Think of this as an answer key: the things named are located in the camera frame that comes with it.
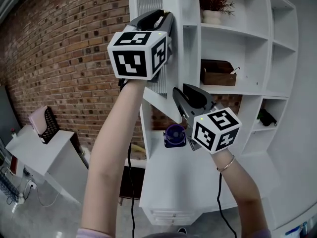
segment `white shelf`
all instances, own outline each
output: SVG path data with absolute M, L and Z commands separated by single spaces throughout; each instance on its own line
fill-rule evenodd
M 286 48 L 286 49 L 288 49 L 288 50 L 290 50 L 290 51 L 292 51 L 292 52 L 296 52 L 296 49 L 295 49 L 294 47 L 292 47 L 292 46 L 290 46 L 290 45 L 287 45 L 287 44 L 285 44 L 285 43 L 282 43 L 282 42 L 280 42 L 280 41 L 278 41 L 278 40 L 273 40 L 273 44 L 274 44 L 274 45 L 277 45 L 277 46 L 279 46 L 279 47 L 282 47 L 282 48 Z
M 195 152 L 187 143 L 184 147 L 165 148 L 163 132 L 152 133 L 152 155 L 147 161 L 140 207 L 150 209 L 215 211 L 219 172 L 210 154 L 199 149 Z M 261 197 L 278 186 L 278 173 L 267 152 L 237 158 L 259 187 Z M 223 208 L 234 207 L 235 201 L 226 183 L 221 191 Z
M 237 71 L 235 86 L 208 86 L 219 94 L 261 94 L 268 66 L 268 41 L 226 33 L 215 28 L 202 29 L 202 59 L 223 60 Z
M 251 36 L 265 38 L 269 36 L 269 15 L 267 0 L 232 0 L 234 2 L 233 15 L 221 15 L 221 25 L 229 30 L 237 29 L 237 34 L 251 34 Z
M 242 156 L 252 154 L 254 152 L 266 151 L 274 135 L 274 130 L 253 131 L 243 149 Z
M 274 95 L 289 96 L 297 66 L 297 52 L 273 46 L 272 67 L 266 89 Z
M 259 122 L 253 125 L 252 131 L 263 131 L 263 130 L 273 130 L 273 129 L 276 129 L 276 126 L 274 124 L 271 124 L 270 126 L 264 126 L 261 122 Z
M 290 93 L 282 93 L 282 92 L 274 92 L 274 91 L 269 91 L 266 90 L 264 92 L 264 95 L 266 97 L 266 99 L 273 99 L 273 98 L 277 98 L 277 99 L 288 99 L 288 97 L 290 96 Z
M 231 33 L 231 34 L 237 34 L 237 35 L 246 36 L 246 37 L 254 37 L 254 38 L 268 40 L 268 36 L 258 34 L 255 32 L 249 32 L 245 29 L 237 29 L 237 28 L 230 27 L 230 26 L 212 25 L 212 24 L 202 23 L 202 29 L 215 29 L 215 30 L 218 30 L 218 31 L 221 31 L 224 33 Z
M 188 27 L 190 27 L 190 28 L 196 28 L 196 27 L 197 27 L 197 24 L 191 23 L 191 22 L 185 22 L 185 23 L 183 24 L 183 27 L 184 27 L 184 28 L 188 28 Z
M 283 97 L 283 96 L 267 96 L 267 95 L 264 95 L 263 96 L 263 99 L 269 99 L 269 100 L 288 100 L 288 97 Z
M 226 85 L 204 85 L 202 82 L 200 88 L 211 94 L 241 94 L 241 95 L 261 95 L 261 88 L 254 87 L 247 80 L 237 78 L 235 86 Z
M 293 52 L 297 49 L 298 27 L 294 6 L 287 0 L 270 0 L 273 18 L 273 43 Z
M 270 0 L 273 9 L 294 9 L 295 6 L 288 0 Z

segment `forearm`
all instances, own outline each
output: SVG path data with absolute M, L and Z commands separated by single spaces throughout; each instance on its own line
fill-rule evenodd
M 130 81 L 121 91 L 94 144 L 89 164 L 82 227 L 115 237 L 120 184 L 145 82 Z
M 219 169 L 230 163 L 232 157 L 228 150 L 212 155 L 212 159 Z M 238 204 L 261 200 L 257 185 L 238 161 L 235 160 L 228 169 L 222 172 L 222 175 Z
M 212 155 L 219 169 L 227 166 L 232 157 L 228 150 Z M 267 229 L 261 196 L 250 175 L 236 160 L 221 173 L 238 205 L 242 238 L 249 237 L 256 231 Z

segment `white shelving unit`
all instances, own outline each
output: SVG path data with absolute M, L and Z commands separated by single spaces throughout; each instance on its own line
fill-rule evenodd
M 165 148 L 162 132 L 151 129 L 150 104 L 180 122 L 172 89 L 182 90 L 183 83 L 211 94 L 243 95 L 238 113 L 242 127 L 230 151 L 256 181 L 262 198 L 278 186 L 278 172 L 267 150 L 283 118 L 296 72 L 296 9 L 287 0 L 233 1 L 234 16 L 225 15 L 221 25 L 210 25 L 201 23 L 199 0 L 130 0 L 131 17 L 156 8 L 175 16 L 173 59 L 159 82 L 166 93 L 146 88 L 140 109 L 148 159 L 140 207 L 154 225 L 190 225 L 202 213 L 218 210 L 218 172 L 210 155 L 202 149 L 193 152 L 189 145 Z M 203 85 L 201 59 L 226 60 L 240 67 L 236 85 Z M 262 106 L 277 126 L 256 123 Z M 235 206 L 225 182 L 221 197 L 223 209 Z

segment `sleeve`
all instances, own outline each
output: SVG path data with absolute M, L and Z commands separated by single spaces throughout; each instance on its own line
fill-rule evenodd
M 90 229 L 78 229 L 76 238 L 111 238 L 110 236 Z
M 271 238 L 271 232 L 268 229 L 260 230 L 250 235 L 248 238 Z

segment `red brick wall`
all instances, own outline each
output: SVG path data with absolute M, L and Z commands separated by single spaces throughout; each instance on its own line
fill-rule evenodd
M 228 95 L 228 94 L 213 94 L 215 101 L 221 102 L 225 108 L 231 108 L 235 114 L 238 114 L 242 95 Z M 153 130 L 165 130 L 175 122 L 165 116 L 160 110 L 152 106 L 152 129 Z M 183 119 L 182 126 L 186 128 L 186 120 Z
M 128 21 L 128 0 L 21 0 L 0 26 L 0 83 L 22 125 L 48 105 L 91 149 L 119 93 L 106 48 Z M 221 98 L 238 111 L 241 97 Z M 153 129 L 174 123 L 155 108 L 152 118 Z M 144 145 L 140 120 L 132 141 Z

